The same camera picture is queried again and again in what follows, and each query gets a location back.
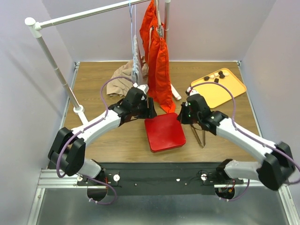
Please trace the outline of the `metal tongs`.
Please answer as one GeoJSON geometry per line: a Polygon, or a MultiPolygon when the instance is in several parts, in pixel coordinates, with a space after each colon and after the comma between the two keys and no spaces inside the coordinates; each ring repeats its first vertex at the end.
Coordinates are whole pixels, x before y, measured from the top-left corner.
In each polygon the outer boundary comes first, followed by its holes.
{"type": "Polygon", "coordinates": [[[200,128],[196,128],[194,125],[190,125],[191,130],[201,148],[204,148],[206,146],[206,133],[205,130],[202,130],[200,128]]]}

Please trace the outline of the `red tin lid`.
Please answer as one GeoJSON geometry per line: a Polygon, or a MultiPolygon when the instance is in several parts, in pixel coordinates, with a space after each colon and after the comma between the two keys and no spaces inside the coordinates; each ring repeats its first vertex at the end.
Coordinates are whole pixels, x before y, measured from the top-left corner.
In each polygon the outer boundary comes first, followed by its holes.
{"type": "Polygon", "coordinates": [[[173,112],[158,115],[153,119],[145,119],[145,130],[151,152],[171,150],[186,144],[186,137],[177,116],[173,112]]]}

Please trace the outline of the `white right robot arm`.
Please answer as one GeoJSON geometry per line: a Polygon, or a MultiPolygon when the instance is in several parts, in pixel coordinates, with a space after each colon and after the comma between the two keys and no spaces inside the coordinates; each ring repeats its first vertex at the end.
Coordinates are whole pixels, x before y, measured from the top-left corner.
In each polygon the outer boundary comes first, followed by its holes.
{"type": "Polygon", "coordinates": [[[231,141],[256,159],[254,162],[223,161],[215,173],[217,181],[222,184],[237,178],[257,180],[276,191],[295,171],[288,144],[263,139],[235,124],[226,114],[212,111],[200,94],[188,96],[181,104],[177,120],[181,124],[197,124],[204,131],[231,141]]]}

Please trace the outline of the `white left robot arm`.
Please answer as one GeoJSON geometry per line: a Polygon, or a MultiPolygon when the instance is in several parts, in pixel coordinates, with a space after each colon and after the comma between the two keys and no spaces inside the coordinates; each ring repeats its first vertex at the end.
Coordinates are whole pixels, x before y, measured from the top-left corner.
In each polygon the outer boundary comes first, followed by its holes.
{"type": "Polygon", "coordinates": [[[86,147],[124,123],[156,117],[153,99],[146,95],[148,90],[146,84],[134,84],[123,99],[106,107],[100,116],[73,129],[61,128],[50,148],[48,159],[67,176],[79,174],[88,177],[93,185],[101,184],[104,179],[102,168],[96,161],[85,157],[86,147]]]}

